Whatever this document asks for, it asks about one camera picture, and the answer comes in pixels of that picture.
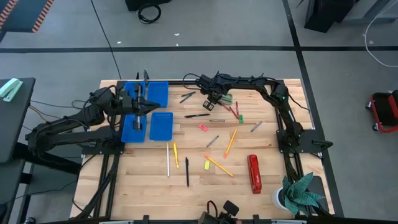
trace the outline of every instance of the camera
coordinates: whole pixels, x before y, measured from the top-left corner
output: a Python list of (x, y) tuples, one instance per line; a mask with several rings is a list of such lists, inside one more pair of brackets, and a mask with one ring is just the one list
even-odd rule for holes
[[(216, 216), (212, 216), (209, 214), (209, 204), (212, 203), (216, 210)], [(207, 202), (207, 212), (203, 212), (201, 217), (199, 218), (198, 224), (235, 224), (237, 218), (233, 218), (238, 214), (239, 208), (234, 203), (227, 200), (223, 206), (226, 213), (220, 212), (217, 214), (217, 207), (212, 201)]]

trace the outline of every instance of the blue plastic bin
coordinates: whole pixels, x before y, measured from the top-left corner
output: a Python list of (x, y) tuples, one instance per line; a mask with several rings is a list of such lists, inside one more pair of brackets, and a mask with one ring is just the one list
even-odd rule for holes
[(150, 82), (147, 100), (159, 103), (161, 108), (166, 108), (169, 102), (169, 82)]
[(147, 116), (141, 116), (140, 122), (142, 124), (142, 131), (136, 131), (133, 127), (133, 122), (136, 115), (130, 114), (124, 117), (122, 142), (144, 142), (147, 131)]
[[(129, 96), (133, 97), (134, 99), (136, 98), (136, 92), (134, 91), (134, 85), (137, 82), (126, 82), (124, 84), (124, 89), (129, 92)], [(142, 96), (145, 96), (145, 82), (139, 82), (139, 84), (142, 86)]]
[(149, 139), (154, 141), (169, 141), (173, 139), (173, 113), (152, 113)]

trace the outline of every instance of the potted plant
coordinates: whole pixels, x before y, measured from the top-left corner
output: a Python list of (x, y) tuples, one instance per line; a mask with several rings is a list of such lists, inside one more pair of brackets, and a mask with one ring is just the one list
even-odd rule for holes
[(293, 215), (299, 211), (303, 212), (306, 216), (306, 205), (319, 207), (317, 200), (325, 198), (312, 192), (306, 192), (306, 189), (312, 181), (313, 173), (303, 176), (299, 181), (292, 184), (285, 176), (283, 179), (283, 187), (275, 190), (272, 193), (272, 203), (281, 209), (290, 210)]

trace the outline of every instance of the wooden tabletop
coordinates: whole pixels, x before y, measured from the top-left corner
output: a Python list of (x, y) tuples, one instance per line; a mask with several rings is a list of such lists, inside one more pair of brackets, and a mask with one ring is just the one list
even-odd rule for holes
[[(306, 106), (300, 80), (284, 81), (292, 97)], [(116, 82), (103, 80), (101, 87), (116, 85)], [(239, 124), (231, 112), (218, 105), (210, 112), (210, 116), (187, 119), (184, 116), (188, 114), (208, 113), (202, 107), (206, 96), (199, 91), (187, 101), (179, 103), (181, 95), (191, 91), (180, 85), (170, 85), (167, 108), (156, 110), (171, 111), (174, 114), (173, 139), (170, 141), (170, 177), (167, 177), (166, 143), (149, 140), (149, 113), (145, 143), (126, 144), (124, 154), (120, 157), (111, 219), (142, 220), (143, 215), (149, 215), (151, 220), (198, 219), (206, 210), (208, 200), (214, 201), (219, 211), (226, 200), (232, 201), (240, 209), (237, 217), (242, 219), (252, 218), (254, 214), (260, 218), (292, 218), (289, 211), (278, 209), (271, 202), (271, 193), (282, 186), (282, 179), (286, 175), (284, 159), (279, 153), (275, 135), (277, 121), (274, 108), (256, 91), (231, 90), (229, 93), (233, 95), (234, 102), (237, 100), (239, 103), (243, 124)], [(299, 108), (291, 100), (290, 106), (304, 129), (311, 129), (308, 111)], [(209, 119), (225, 119), (226, 122), (212, 123)], [(250, 130), (260, 121), (263, 123), (251, 133)], [(199, 124), (208, 127), (208, 131), (202, 131)], [(223, 156), (235, 128), (238, 128), (238, 132), (225, 159)], [(220, 137), (207, 148), (206, 145), (217, 135)], [(175, 165), (171, 147), (173, 142), (177, 144), (179, 168)], [(209, 154), (233, 173), (234, 177), (214, 164), (205, 170), (205, 154)], [(251, 192), (247, 162), (250, 154), (257, 155), (259, 160), (261, 194)], [(185, 157), (189, 159), (189, 187), (185, 175)], [(301, 154), (300, 157), (305, 174), (313, 172), (322, 178), (330, 213), (333, 213), (321, 160), (310, 154)], [(103, 156), (97, 155), (80, 172), (75, 193), (75, 202), (80, 207), (89, 202), (97, 189), (102, 161)], [(101, 214), (105, 211), (107, 195), (105, 192)], [(79, 212), (73, 206), (71, 217)]]

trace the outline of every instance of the gray floor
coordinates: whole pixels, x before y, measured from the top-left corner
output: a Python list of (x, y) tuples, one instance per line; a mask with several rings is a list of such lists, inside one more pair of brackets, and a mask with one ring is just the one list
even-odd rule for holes
[[(327, 34), (304, 29), (307, 2), (296, 8), (298, 2), (289, 4), (301, 46), (363, 46), (366, 26), (335, 25)], [(362, 0), (349, 16), (362, 16), (373, 2)], [(124, 0), (94, 3), (113, 47), (293, 46), (280, 0), (173, 0), (161, 5), (159, 22), (147, 26), (127, 11)], [(397, 31), (396, 22), (377, 25), (369, 31), (369, 39), (373, 46), (398, 45)], [(7, 33), (0, 43), (0, 48), (70, 47), (107, 47), (90, 0), (57, 0), (38, 33)], [(398, 52), (375, 55), (398, 64)], [(364, 109), (372, 93), (397, 89), (396, 68), (379, 65), (366, 52), (304, 52), (303, 56), (325, 136), (335, 143), (330, 156), (345, 216), (398, 220), (397, 134), (373, 132), (373, 118)], [(115, 58), (125, 79), (135, 78), (143, 69), (151, 78), (181, 78), (188, 72), (212, 75), (218, 70), (242, 76), (264, 72), (275, 78), (302, 77), (295, 52), (288, 51), (117, 52)], [(118, 79), (110, 53), (0, 54), (0, 68), (0, 78), (35, 77), (32, 99), (56, 105), (84, 100), (100, 80)], [(76, 112), (35, 106), (55, 116)], [(25, 126), (33, 128), (40, 122), (28, 111)], [(21, 142), (27, 133), (22, 130)], [(53, 153), (80, 154), (75, 147)], [(34, 174), (30, 192), (60, 188), (74, 179), (39, 166)], [(66, 219), (74, 188), (34, 196), (29, 215), (39, 222)]]

